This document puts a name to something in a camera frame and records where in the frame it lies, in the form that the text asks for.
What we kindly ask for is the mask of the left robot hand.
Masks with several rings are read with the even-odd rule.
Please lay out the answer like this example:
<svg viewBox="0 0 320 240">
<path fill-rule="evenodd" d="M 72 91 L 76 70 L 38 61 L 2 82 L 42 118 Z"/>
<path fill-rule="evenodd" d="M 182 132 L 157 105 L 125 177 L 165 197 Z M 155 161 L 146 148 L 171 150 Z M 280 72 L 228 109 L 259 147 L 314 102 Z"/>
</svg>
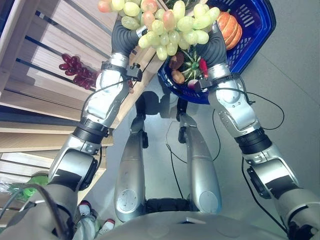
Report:
<svg viewBox="0 0 320 240">
<path fill-rule="evenodd" d="M 129 58 L 132 50 L 138 45 L 139 39 L 146 33 L 145 25 L 130 30 L 122 25 L 121 20 L 116 20 L 111 35 L 111 53 L 122 54 Z"/>
</svg>

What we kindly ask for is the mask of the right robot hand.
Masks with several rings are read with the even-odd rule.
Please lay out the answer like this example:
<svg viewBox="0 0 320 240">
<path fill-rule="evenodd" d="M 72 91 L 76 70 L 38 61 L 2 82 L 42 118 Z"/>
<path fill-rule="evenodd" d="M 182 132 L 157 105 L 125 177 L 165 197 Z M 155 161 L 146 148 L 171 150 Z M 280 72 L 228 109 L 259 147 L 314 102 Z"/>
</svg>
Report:
<svg viewBox="0 0 320 240">
<path fill-rule="evenodd" d="M 225 40 L 217 21 L 213 23 L 208 36 L 208 42 L 206 44 L 198 44 L 196 51 L 204 59 L 208 68 L 226 63 L 227 50 Z"/>
</svg>

